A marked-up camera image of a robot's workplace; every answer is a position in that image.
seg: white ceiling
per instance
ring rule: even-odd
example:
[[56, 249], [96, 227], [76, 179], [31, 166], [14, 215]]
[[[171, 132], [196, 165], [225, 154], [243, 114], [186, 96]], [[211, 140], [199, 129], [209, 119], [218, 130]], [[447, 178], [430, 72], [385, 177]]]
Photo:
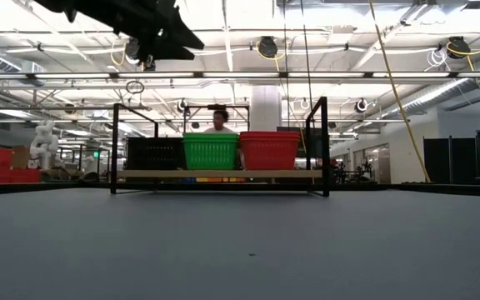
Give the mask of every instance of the white ceiling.
[[[232, 61], [228, 62], [226, 50], [226, 33], [222, 11], [222, 0], [177, 0], [184, 22], [206, 44], [203, 52], [197, 52], [193, 61], [159, 61], [158, 71], [274, 71], [276, 63], [260, 57], [256, 51], [250, 51], [250, 44], [255, 44], [261, 36], [274, 36], [280, 49], [284, 49], [285, 32], [284, 19], [278, 10], [274, 9], [273, 0], [242, 0], [226, 1], [227, 25], [230, 31]], [[111, 59], [110, 53], [88, 54], [88, 60], [76, 53], [69, 54], [71, 43], [80, 51], [108, 50], [123, 48], [128, 40], [127, 36], [117, 37], [109, 33], [111, 28], [92, 20], [82, 14], [77, 15], [74, 23], [69, 23], [63, 14], [49, 12], [44, 7], [32, 3], [33, 11], [45, 22], [40, 21], [31, 13], [19, 7], [13, 0], [0, 0], [0, 53], [6, 53], [10, 58], [24, 59], [38, 63], [50, 73], [66, 72], [134, 72], [137, 67], [125, 61], [122, 66], [117, 66]], [[389, 32], [398, 24], [399, 18], [409, 9], [409, 6], [391, 6], [390, 9], [380, 8], [377, 13], [379, 27]], [[418, 53], [395, 54], [393, 50], [402, 49], [428, 49], [435, 48], [439, 43], [445, 44], [448, 37], [462, 35], [471, 44], [472, 49], [480, 49], [480, 10], [451, 9], [449, 14], [444, 14], [445, 9], [433, 7], [430, 12], [420, 17], [411, 26], [398, 29], [397, 33], [387, 40], [386, 47], [392, 49], [388, 59], [393, 71], [422, 72], [429, 68], [427, 57], [429, 51]], [[351, 71], [352, 67], [378, 39], [370, 13], [359, 13], [348, 5], [340, 8], [310, 9], [307, 16], [301, 16], [300, 11], [287, 12], [286, 37], [289, 42], [294, 41], [290, 55], [278, 61], [280, 70], [299, 71], [307, 70], [307, 56], [305, 52], [304, 36], [302, 35], [305, 24], [308, 35], [307, 45], [310, 71]], [[355, 28], [351, 35], [332, 34], [331, 28], [352, 26]], [[61, 35], [52, 34], [51, 31], [62, 32]], [[337, 44], [328, 44], [328, 41], [339, 41]], [[328, 48], [342, 46], [347, 42], [351, 48], [362, 51], [335, 51], [325, 52]], [[65, 53], [46, 51], [39, 52], [36, 46], [41, 43], [43, 47], [62, 50]], [[122, 60], [122, 53], [113, 54], [115, 60]], [[467, 68], [465, 60], [446, 61], [452, 69]], [[380, 53], [366, 59], [365, 63], [353, 71], [385, 71], [385, 64]], [[165, 118], [175, 118], [159, 101], [165, 100], [171, 109], [181, 98], [186, 98], [193, 103], [230, 103], [233, 96], [231, 84], [211, 84], [205, 88], [148, 88], [142, 94], [142, 104], [153, 108]], [[242, 102], [251, 97], [249, 83], [234, 85], [236, 101]], [[400, 85], [398, 87], [402, 96], [408, 95], [420, 88], [419, 85]], [[306, 111], [300, 107], [300, 101], [309, 97], [309, 88], [306, 83], [294, 83], [288, 87], [290, 100], [299, 99], [293, 105], [299, 114]], [[393, 104], [391, 87], [387, 84], [313, 84], [312, 97], [329, 97], [331, 115], [347, 116], [353, 113], [353, 101], [341, 106], [348, 98], [378, 99], [379, 108]], [[52, 90], [41, 91], [45, 96]], [[33, 99], [32, 91], [12, 90], [10, 93], [25, 98]], [[85, 99], [87, 105], [112, 105], [119, 100], [114, 89], [63, 90], [55, 97], [50, 97], [45, 103], [56, 105], [64, 102], [74, 102], [80, 105]]]

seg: gray tabletop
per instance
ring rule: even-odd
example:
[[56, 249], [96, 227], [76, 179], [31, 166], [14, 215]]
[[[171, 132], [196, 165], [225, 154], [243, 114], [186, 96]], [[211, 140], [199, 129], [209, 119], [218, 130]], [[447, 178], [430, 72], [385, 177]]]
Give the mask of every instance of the gray tabletop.
[[0, 195], [0, 299], [480, 299], [480, 197]]

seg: person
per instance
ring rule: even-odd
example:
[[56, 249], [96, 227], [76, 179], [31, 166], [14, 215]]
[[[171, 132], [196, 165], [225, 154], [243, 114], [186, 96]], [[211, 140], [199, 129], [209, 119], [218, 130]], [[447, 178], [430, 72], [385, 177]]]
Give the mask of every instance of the person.
[[214, 127], [205, 130], [205, 133], [235, 133], [233, 130], [223, 126], [229, 121], [229, 113], [225, 110], [217, 110], [214, 112], [212, 120]]

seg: wooden board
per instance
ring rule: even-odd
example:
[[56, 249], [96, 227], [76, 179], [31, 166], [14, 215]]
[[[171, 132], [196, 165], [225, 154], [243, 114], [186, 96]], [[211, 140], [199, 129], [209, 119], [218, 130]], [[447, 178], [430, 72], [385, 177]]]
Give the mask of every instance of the wooden board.
[[119, 178], [321, 178], [322, 171], [118, 171]]

